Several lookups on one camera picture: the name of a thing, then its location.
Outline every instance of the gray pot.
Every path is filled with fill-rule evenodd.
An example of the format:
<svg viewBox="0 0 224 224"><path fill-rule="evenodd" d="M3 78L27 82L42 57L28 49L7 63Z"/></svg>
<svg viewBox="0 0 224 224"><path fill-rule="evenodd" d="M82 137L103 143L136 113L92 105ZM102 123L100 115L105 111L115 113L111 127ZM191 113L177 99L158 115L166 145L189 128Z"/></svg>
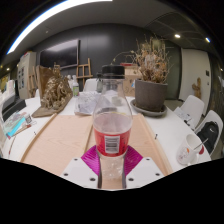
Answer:
<svg viewBox="0 0 224 224"><path fill-rule="evenodd" d="M135 80L135 103L143 110L160 112L164 104L167 84Z"/></svg>

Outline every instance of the white table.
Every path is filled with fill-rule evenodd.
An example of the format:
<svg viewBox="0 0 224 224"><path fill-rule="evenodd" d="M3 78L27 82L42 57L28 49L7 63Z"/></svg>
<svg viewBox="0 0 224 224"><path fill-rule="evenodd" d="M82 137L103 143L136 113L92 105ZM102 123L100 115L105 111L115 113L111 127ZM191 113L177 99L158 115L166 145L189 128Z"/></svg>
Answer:
<svg viewBox="0 0 224 224"><path fill-rule="evenodd" d="M128 102L134 99L133 97L127 97ZM76 98L72 98L65 109L59 113L59 115L74 115ZM32 114L40 107L40 98L31 98L26 100L27 107L21 110L20 112L27 112ZM137 112L131 107L133 115ZM170 162L170 165L174 172L185 168L186 166L181 165L176 160L176 152L181 142L188 134L194 134L194 132L169 108L166 115L162 117L145 117L148 124L151 126L155 134L158 134L157 138L160 141L161 146L164 149L164 152ZM37 121L37 124L31 128L21 132L16 136L16 139L13 142L13 138L10 140L7 139L3 147L3 158L10 159L13 161L18 161L20 156L25 151L25 148L29 140L33 137L34 132L37 132L41 126L49 119L49 117L35 118L33 120ZM204 153L199 158L199 163L211 161L211 158L207 152Z"/></svg>

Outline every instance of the dried plant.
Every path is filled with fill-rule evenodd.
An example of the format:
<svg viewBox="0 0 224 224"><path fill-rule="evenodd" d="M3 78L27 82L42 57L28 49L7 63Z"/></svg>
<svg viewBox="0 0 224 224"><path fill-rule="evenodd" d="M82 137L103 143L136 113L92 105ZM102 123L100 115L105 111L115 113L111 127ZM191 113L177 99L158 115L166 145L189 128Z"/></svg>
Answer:
<svg viewBox="0 0 224 224"><path fill-rule="evenodd" d="M139 47L138 40L137 41L137 51L128 51L122 52L116 55L113 59L113 62L116 61L116 58L121 54L131 53L132 55L128 55L132 58L132 63L140 66L139 71L142 74L142 80L147 82L154 83L166 83L167 76L171 69L169 65L170 57L168 57L168 53L165 52L165 42L164 40L160 40L162 43L161 48L154 48L153 37L150 38L148 42L145 35L145 43Z"/></svg>

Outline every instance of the bag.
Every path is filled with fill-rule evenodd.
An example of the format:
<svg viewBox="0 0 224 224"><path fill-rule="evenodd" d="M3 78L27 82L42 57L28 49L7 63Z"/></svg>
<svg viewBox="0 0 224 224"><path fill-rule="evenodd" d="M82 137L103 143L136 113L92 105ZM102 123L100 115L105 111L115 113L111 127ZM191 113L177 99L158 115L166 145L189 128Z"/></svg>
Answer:
<svg viewBox="0 0 224 224"><path fill-rule="evenodd" d="M205 141L208 138L208 141L204 143L209 154L211 154L214 149L215 142L219 135L219 126L216 122L210 121L206 122L204 127L197 133L197 136L201 141Z"/></svg>

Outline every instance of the white cup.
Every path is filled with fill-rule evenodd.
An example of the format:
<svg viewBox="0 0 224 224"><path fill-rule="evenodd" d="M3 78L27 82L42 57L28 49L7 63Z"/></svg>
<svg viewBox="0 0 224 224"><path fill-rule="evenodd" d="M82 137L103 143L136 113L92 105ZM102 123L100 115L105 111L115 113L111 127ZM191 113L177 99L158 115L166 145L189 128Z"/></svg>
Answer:
<svg viewBox="0 0 224 224"><path fill-rule="evenodd" d="M197 158L195 162L195 164L197 164L199 159L199 152L202 148L202 145L200 144L201 139L197 135L187 135L177 151L177 161L182 165L189 166L192 165L192 162L195 160L195 158Z"/></svg>

